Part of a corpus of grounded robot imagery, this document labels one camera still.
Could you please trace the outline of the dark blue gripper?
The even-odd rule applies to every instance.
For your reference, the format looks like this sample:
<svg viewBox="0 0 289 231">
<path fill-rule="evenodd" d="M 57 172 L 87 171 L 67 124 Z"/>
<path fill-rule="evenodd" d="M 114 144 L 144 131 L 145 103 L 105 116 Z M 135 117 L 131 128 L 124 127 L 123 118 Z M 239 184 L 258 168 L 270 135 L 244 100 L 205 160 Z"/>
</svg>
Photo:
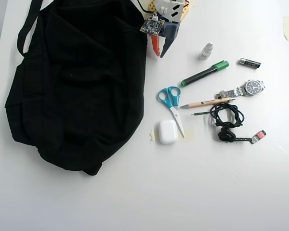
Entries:
<svg viewBox="0 0 289 231">
<path fill-rule="evenodd" d="M 164 57 L 167 50 L 170 48 L 170 46 L 177 37 L 180 24 L 181 22 L 168 22 L 168 21 L 164 22 L 162 29 L 159 32 L 159 36 L 165 38 L 161 55 L 159 49 L 159 36 L 149 35 L 152 41 L 153 51 L 155 52 L 156 56 L 160 56 L 160 58 Z"/>
</svg>

